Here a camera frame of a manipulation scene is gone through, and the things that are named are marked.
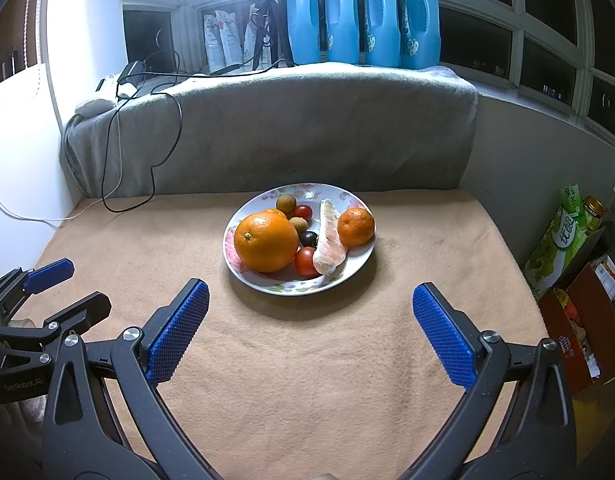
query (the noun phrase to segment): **tan blanket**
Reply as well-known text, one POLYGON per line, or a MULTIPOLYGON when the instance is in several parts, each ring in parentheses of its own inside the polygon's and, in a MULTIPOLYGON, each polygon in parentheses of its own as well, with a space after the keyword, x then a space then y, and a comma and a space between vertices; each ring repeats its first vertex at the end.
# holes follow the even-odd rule
MULTIPOLYGON (((141 326, 189 278, 205 280, 209 314, 159 391, 227 480, 398 478, 463 394, 412 316, 412 291, 422 282, 438 286, 481 330, 527 344, 545 336, 497 228, 464 192, 363 194, 377 220, 375 255, 349 281, 303 298, 255 292, 230 275, 222 235, 249 197, 162 196, 119 216, 94 206, 56 233, 39 263, 71 258, 75 276, 17 316, 39 324, 100 290, 113 310, 85 339, 115 338, 141 326)), ((130 441, 146 453, 116 388, 130 441)), ((511 389, 504 392, 475 453, 495 434, 511 389)))

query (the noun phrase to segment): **red cherry tomato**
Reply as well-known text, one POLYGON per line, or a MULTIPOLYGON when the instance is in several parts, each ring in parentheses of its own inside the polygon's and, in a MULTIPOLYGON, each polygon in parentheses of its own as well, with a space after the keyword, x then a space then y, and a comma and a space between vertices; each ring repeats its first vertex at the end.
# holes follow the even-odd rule
POLYGON ((300 216, 300 218, 304 218, 308 222, 312 219, 314 215, 314 211, 308 205, 297 205, 294 209, 294 216, 300 216))
POLYGON ((296 256, 294 256, 294 266, 301 278, 311 280, 320 276, 320 272, 316 270, 313 262, 315 248, 303 247, 296 256))

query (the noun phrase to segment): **metal screw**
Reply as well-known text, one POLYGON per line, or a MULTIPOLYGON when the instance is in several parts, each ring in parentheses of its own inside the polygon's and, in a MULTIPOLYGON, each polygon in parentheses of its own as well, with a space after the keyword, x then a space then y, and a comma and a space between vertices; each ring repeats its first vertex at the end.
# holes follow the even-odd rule
POLYGON ((501 336, 498 332, 494 332, 493 330, 486 330, 483 332, 483 339, 485 339, 488 343, 498 343, 501 340, 501 336))
POLYGON ((558 345, 556 344, 556 341, 554 341, 553 339, 546 339, 545 341, 543 341, 543 348, 545 350, 554 351, 558 348, 558 345))
POLYGON ((72 334, 65 338, 65 346, 74 346, 78 343, 78 335, 72 334))
POLYGON ((141 331, 137 328, 128 328, 125 332, 123 332, 123 339, 125 341, 133 341, 141 335, 141 331))

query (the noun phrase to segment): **plate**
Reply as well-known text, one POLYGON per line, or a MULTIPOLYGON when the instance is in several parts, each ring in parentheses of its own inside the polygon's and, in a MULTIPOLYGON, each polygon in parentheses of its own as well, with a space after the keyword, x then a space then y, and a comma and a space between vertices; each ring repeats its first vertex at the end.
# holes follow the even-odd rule
POLYGON ((223 235, 223 256, 225 262, 236 278, 245 285, 251 286, 255 290, 274 294, 275 296, 306 296, 315 294, 322 290, 327 290, 356 274, 367 262, 370 254, 374 250, 375 238, 367 244, 351 248, 348 257, 340 264, 331 276, 319 276, 313 280, 302 280, 293 264, 289 264, 285 269, 271 274, 262 274, 248 269, 242 263, 234 248, 234 232, 241 221, 254 213, 260 213, 264 209, 276 207, 276 199, 283 194, 290 194, 296 197, 296 202, 307 204, 314 211, 314 218, 309 224, 308 230, 319 233, 321 227, 321 201, 328 198, 334 204, 339 213, 343 213, 351 207, 364 207, 369 211, 369 207, 353 193, 345 191, 340 187, 329 186, 328 184, 292 184, 272 189, 252 198, 247 204, 242 206, 232 217, 223 235))

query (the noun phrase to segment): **red box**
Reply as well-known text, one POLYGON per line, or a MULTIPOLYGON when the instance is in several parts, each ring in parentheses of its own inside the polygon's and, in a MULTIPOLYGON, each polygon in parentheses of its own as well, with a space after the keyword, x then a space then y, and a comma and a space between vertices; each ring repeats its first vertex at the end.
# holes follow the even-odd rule
MULTIPOLYGON (((607 383, 615 378, 614 306, 590 264, 583 267, 567 288, 566 284, 560 282, 556 287, 567 291, 581 316, 591 351, 601 371, 597 380, 607 383)), ((553 290, 539 301, 539 309, 550 338, 559 343, 570 391, 577 394, 594 383, 581 345, 553 290)))

